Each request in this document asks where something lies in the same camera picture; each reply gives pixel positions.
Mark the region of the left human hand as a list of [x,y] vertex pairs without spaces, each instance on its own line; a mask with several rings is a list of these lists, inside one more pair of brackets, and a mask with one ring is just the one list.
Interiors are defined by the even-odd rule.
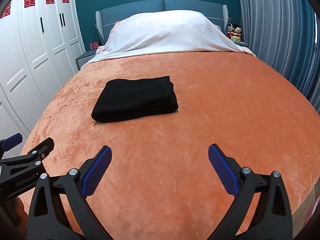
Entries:
[[27,239],[27,222],[28,214],[24,210],[24,204],[19,197],[9,200],[5,203],[9,212],[9,217],[13,222],[16,230]]

